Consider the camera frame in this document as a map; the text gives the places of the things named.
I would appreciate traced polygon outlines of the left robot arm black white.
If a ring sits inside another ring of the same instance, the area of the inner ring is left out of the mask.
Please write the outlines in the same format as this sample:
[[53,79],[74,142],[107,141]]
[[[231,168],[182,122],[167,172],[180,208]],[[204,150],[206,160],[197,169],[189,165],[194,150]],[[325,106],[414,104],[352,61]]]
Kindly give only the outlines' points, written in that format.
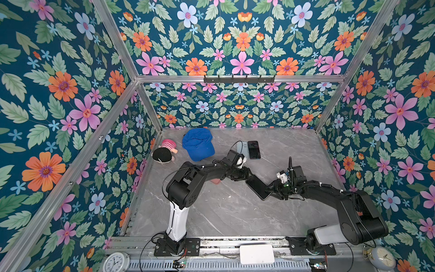
[[199,197],[207,181],[247,181],[254,175],[244,166],[245,158],[233,150],[221,160],[210,164],[185,162],[169,181],[165,191],[170,204],[169,225],[161,239],[157,241],[160,249],[178,256],[186,248],[187,220],[189,209]]

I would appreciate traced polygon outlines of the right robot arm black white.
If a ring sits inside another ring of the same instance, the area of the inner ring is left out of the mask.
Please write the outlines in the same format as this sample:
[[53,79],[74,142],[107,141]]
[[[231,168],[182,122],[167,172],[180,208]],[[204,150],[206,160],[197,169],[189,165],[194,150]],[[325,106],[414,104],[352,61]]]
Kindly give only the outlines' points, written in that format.
[[330,244],[364,244],[389,234],[387,224],[367,192],[336,189],[330,184],[308,180],[300,166],[277,174],[265,186],[266,194],[280,200],[311,199],[336,210],[338,223],[307,231],[305,247],[315,253]]

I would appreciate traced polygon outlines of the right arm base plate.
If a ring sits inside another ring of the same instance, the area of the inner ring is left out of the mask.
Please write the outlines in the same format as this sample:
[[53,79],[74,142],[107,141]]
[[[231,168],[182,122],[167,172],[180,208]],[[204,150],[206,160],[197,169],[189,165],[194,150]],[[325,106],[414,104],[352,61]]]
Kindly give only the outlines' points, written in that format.
[[311,236],[307,237],[291,237],[286,236],[285,239],[289,243],[291,255],[293,256],[335,256],[336,250],[333,244],[321,245]]

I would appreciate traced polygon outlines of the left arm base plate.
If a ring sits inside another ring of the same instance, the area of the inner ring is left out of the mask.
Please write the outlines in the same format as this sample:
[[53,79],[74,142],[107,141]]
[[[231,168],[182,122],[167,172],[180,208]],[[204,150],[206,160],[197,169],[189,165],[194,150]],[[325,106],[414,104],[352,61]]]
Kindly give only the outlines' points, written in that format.
[[170,238],[159,238],[156,242],[155,257],[199,256],[200,238],[184,238],[178,242]]

